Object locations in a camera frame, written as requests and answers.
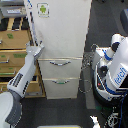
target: silver handle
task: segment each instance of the silver handle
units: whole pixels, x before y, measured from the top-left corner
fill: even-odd
[[[3,92],[3,86],[1,87],[0,91]]]
[[[59,79],[59,80],[53,80],[52,82],[56,83],[56,84],[66,84],[68,82],[70,82],[69,80],[62,80],[62,79]]]
[[[9,62],[9,59],[7,59],[7,61],[0,61],[0,64],[8,63],[8,62]]]
[[[16,71],[14,72],[7,72],[7,73],[0,73],[0,75],[15,75]]]
[[[66,62],[59,63],[59,62],[56,62],[56,61],[50,61],[50,63],[54,64],[54,65],[57,65],[57,66],[64,66],[64,65],[69,64],[71,62],[70,61],[66,61]]]

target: robot body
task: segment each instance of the robot body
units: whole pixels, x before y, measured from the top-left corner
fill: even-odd
[[[128,38],[115,34],[112,37],[111,47],[107,50],[106,48],[97,48],[95,54],[92,65],[94,91],[102,102],[114,104],[113,100],[117,101],[123,97],[128,89],[125,84],[128,74]]]
[[[11,109],[13,107],[13,96],[11,95],[10,92],[6,92],[6,93],[2,93],[0,95],[0,111],[1,112],[1,116],[0,116],[0,126],[1,128],[9,128],[10,124],[5,122],[5,120],[7,119],[8,115],[11,112]]]

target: gray floor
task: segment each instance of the gray floor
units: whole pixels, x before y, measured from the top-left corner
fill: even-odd
[[[124,3],[121,3],[120,0],[107,0],[104,4],[98,1],[92,0],[89,32],[84,53],[86,55],[92,55],[92,44],[110,46],[111,36],[115,33],[126,36],[120,23],[120,12],[128,8],[128,1],[125,0]],[[91,81],[90,67],[87,65],[86,68],[86,61],[83,63],[85,65],[83,64],[82,80],[79,85],[81,90],[88,91],[90,83],[86,80]],[[92,90],[86,94],[79,91],[77,99],[23,99],[22,105],[23,115],[16,128],[36,128],[40,125],[79,125],[83,128],[93,128],[91,115],[98,117],[101,128],[105,123],[100,109],[97,109],[98,104],[93,97]]]

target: white robot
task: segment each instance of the white robot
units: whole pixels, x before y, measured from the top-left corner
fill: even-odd
[[[128,9],[120,15],[128,34]],[[115,106],[128,91],[128,37],[114,34],[111,47],[96,48],[92,69],[95,96],[107,105]]]
[[[8,92],[0,94],[0,128],[14,128],[22,115],[20,100],[25,96],[26,89],[36,70],[36,61],[41,55],[43,45],[27,44],[25,64],[7,85]]]

